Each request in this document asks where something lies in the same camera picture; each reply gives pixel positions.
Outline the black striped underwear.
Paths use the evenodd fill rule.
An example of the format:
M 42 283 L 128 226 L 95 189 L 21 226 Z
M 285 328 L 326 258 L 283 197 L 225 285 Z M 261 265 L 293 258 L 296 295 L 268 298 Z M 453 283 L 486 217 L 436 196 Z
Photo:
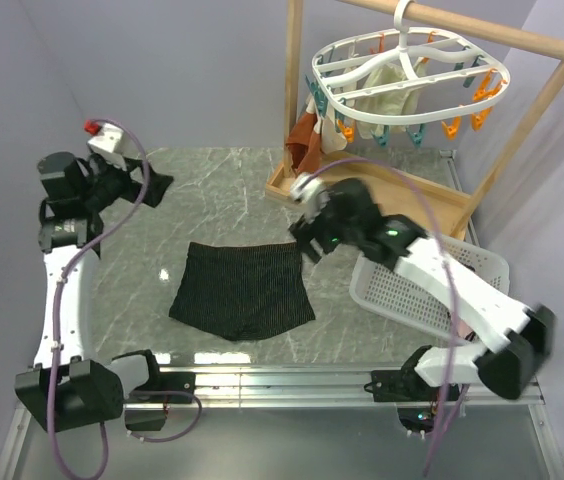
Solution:
M 294 243 L 190 243 L 168 315 L 231 342 L 266 340 L 316 319 Z

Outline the orange clothes peg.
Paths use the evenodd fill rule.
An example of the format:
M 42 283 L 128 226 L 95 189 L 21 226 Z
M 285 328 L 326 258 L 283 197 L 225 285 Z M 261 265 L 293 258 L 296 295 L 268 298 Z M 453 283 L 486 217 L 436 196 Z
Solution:
M 336 125 L 340 133 L 344 136 L 345 140 L 351 144 L 355 140 L 355 122 L 350 125 L 345 124 L 342 120 L 337 120 Z

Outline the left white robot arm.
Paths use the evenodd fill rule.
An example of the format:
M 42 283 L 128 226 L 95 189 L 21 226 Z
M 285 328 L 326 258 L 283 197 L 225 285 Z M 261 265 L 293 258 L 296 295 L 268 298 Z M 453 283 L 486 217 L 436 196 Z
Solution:
M 157 207 L 174 179 L 126 159 L 115 167 L 92 153 L 61 151 L 37 164 L 46 193 L 39 207 L 38 243 L 47 280 L 43 331 L 30 369 L 15 393 L 45 431 L 59 433 L 118 419 L 133 394 L 142 402 L 164 388 L 155 354 L 136 350 L 104 364 L 91 334 L 93 280 L 101 260 L 101 213 L 119 199 Z

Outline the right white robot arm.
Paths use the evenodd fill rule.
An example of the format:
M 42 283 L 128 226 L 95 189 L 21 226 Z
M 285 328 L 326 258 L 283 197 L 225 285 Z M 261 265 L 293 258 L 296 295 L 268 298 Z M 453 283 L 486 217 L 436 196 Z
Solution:
M 552 355 L 556 314 L 502 293 L 451 257 L 442 241 L 403 214 L 382 214 L 366 183 L 330 186 L 300 175 L 291 197 L 303 208 L 289 231 L 314 263 L 340 245 L 415 284 L 444 305 L 476 338 L 447 348 L 425 346 L 403 371 L 404 391 L 427 398 L 448 384 L 481 384 L 505 400 L 519 399 Z

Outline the white clip hanger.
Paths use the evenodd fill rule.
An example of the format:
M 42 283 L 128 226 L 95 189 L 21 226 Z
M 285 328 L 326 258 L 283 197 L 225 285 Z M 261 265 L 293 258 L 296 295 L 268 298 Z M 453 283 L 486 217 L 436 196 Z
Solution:
M 509 87 L 509 70 L 493 56 L 461 35 L 435 28 L 404 24 L 409 1 L 400 1 L 388 30 L 356 35 L 333 42 L 312 58 L 314 79 L 328 102 L 344 117 L 378 125 L 411 126 L 457 117 L 480 115 L 501 100 Z M 400 66 L 407 79 L 364 87 L 374 70 L 386 64 Z M 438 87 L 447 82 L 481 83 L 468 104 L 412 115 L 378 115 L 358 110 L 354 101 L 395 90 Z

